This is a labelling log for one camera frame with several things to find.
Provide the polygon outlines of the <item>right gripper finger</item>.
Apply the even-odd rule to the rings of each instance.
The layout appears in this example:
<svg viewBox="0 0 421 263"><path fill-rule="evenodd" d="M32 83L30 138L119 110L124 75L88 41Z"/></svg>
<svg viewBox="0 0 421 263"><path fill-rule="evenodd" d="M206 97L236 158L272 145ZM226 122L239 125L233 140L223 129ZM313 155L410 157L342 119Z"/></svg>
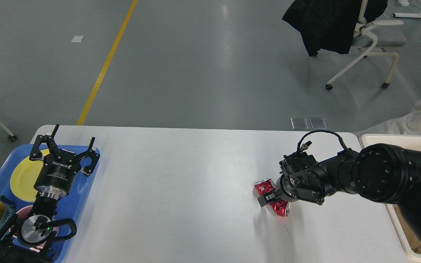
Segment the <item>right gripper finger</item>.
<svg viewBox="0 0 421 263"><path fill-rule="evenodd" d="M280 201L280 195L276 192L264 193L257 198L260 207L277 203Z"/></svg>

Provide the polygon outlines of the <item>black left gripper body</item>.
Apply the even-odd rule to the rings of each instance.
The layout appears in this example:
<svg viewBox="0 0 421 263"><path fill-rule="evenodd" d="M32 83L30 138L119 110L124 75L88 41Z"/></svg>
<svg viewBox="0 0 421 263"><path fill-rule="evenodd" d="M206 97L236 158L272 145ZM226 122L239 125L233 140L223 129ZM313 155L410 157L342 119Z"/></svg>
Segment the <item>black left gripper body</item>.
<svg viewBox="0 0 421 263"><path fill-rule="evenodd" d="M51 193L59 197L69 195L75 181L76 173L80 170L80 161L75 160L72 151L61 151L60 158L49 153L43 159L43 166L35 181L34 188L39 193Z"/></svg>

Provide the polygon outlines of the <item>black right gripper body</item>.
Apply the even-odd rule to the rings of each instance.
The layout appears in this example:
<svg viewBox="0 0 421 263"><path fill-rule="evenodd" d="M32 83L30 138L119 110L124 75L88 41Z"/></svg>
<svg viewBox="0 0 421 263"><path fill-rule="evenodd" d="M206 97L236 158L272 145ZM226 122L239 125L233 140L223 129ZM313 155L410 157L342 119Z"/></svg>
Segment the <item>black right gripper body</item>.
<svg viewBox="0 0 421 263"><path fill-rule="evenodd" d="M276 180L276 196L280 198L281 200L287 201L287 202L297 202L298 199L291 195L289 192L290 184L287 181L287 178L285 175L281 175Z"/></svg>

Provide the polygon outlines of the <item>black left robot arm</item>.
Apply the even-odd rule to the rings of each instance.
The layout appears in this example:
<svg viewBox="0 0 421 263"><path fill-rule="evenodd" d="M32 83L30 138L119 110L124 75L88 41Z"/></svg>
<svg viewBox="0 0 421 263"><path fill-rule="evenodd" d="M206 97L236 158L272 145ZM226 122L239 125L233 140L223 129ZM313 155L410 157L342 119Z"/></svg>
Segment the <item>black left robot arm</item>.
<svg viewBox="0 0 421 263"><path fill-rule="evenodd" d="M0 169L0 263L60 263L95 178L100 151L57 145L53 132L16 148Z"/></svg>

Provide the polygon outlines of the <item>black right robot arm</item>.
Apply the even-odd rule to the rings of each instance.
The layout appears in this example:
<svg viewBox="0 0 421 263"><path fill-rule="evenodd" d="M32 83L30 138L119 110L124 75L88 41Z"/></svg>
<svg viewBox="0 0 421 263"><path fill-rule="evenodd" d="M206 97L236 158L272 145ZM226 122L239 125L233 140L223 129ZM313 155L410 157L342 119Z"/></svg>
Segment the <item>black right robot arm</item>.
<svg viewBox="0 0 421 263"><path fill-rule="evenodd" d="M291 203L306 201L322 205L334 193L358 194L384 204L398 206L404 220L421 242L421 151L398 145L377 143L360 152L348 148L338 133L342 150L318 162L306 153L311 141L298 142L296 151L284 155L280 177L254 183L261 207L272 206L278 216L286 217Z"/></svg>

